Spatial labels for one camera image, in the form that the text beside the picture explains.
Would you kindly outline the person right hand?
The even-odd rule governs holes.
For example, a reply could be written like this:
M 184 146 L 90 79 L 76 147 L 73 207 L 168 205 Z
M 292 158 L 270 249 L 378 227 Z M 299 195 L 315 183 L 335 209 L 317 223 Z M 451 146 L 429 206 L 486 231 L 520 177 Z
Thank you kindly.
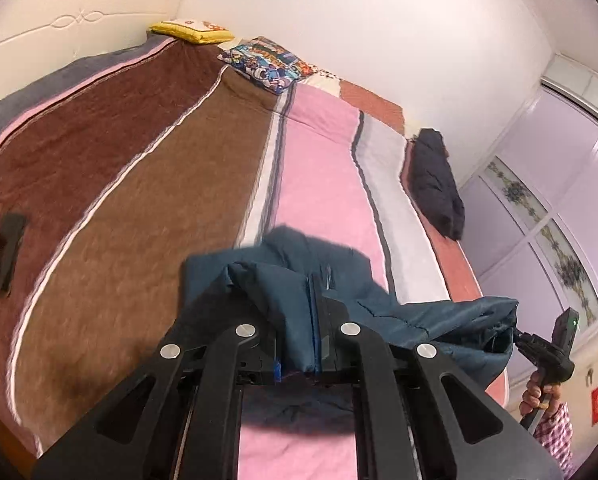
M 519 411 L 521 416 L 527 416 L 534 410 L 543 410 L 543 418 L 548 419 L 558 412 L 561 404 L 561 384 L 544 384 L 543 374 L 536 370 L 527 382 Z

